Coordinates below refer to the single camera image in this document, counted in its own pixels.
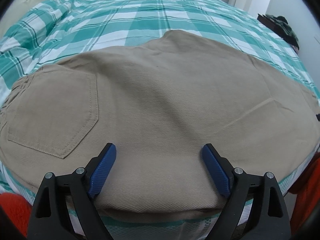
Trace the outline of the khaki beige pants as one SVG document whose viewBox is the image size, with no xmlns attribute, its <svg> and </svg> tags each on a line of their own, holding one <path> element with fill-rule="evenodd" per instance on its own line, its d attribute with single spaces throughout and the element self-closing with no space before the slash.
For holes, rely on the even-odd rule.
<svg viewBox="0 0 320 240">
<path fill-rule="evenodd" d="M 1 107 L 1 162 L 36 192 L 45 173 L 117 158 L 96 207 L 140 223 L 223 207 L 201 160 L 210 143 L 247 173 L 282 180 L 319 144 L 316 96 L 251 55 L 181 30 L 47 64 Z"/>
</svg>

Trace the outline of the orange fleece garment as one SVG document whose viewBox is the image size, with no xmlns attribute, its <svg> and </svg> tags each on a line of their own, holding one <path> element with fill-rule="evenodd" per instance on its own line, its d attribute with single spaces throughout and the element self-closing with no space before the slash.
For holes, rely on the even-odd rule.
<svg viewBox="0 0 320 240">
<path fill-rule="evenodd" d="M 19 194 L 6 192 L 1 193 L 1 208 L 15 228 L 26 237 L 32 210 L 30 203 Z"/>
</svg>

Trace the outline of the pile of dark clothes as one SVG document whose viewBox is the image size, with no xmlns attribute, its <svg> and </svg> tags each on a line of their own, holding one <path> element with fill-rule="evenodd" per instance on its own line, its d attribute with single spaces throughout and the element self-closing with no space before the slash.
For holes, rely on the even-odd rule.
<svg viewBox="0 0 320 240">
<path fill-rule="evenodd" d="M 299 39 L 284 16 L 266 14 L 264 15 L 264 18 L 274 24 L 274 32 L 278 36 L 299 50 Z"/>
</svg>

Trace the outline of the teal plaid bed cover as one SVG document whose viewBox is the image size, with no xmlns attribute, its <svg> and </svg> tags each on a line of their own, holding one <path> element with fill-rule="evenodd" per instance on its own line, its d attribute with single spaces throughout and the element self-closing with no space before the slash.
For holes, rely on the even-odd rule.
<svg viewBox="0 0 320 240">
<path fill-rule="evenodd" d="M 221 0 L 45 0 L 1 38 L 1 101 L 20 77 L 86 51 L 135 46 L 183 30 L 266 61 L 318 95 L 293 49 Z"/>
</svg>

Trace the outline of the dark wooden side table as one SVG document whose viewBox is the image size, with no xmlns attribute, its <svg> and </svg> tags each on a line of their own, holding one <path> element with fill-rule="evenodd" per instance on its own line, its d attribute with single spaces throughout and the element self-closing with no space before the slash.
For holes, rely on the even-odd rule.
<svg viewBox="0 0 320 240">
<path fill-rule="evenodd" d="M 276 25 L 271 20 L 266 18 L 264 15 L 258 14 L 257 20 L 260 23 L 262 23 L 264 26 L 268 27 L 268 29 L 271 29 L 272 31 L 274 31 L 274 28 Z"/>
</svg>

